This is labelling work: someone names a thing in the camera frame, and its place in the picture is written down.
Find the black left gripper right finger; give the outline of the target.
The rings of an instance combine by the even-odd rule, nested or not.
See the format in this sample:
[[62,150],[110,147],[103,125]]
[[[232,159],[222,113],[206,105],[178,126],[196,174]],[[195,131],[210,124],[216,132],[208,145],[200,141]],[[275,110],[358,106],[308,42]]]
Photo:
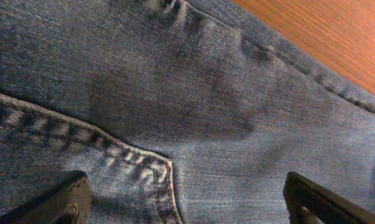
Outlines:
[[287,174],[283,196],[291,224],[375,224],[375,214],[296,172]]

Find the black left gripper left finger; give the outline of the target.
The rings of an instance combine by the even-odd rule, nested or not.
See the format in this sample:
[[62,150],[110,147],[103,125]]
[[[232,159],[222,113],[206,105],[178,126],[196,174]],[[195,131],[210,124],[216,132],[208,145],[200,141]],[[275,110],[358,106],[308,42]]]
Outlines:
[[0,176],[0,223],[85,223],[91,204],[81,170]]

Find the blue denim jeans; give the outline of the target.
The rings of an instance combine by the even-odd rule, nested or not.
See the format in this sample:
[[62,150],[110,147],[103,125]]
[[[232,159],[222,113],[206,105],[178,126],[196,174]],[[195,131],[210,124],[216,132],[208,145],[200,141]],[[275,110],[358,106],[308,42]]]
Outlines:
[[375,213],[375,97],[227,1],[0,0],[0,216],[82,170],[88,223]]

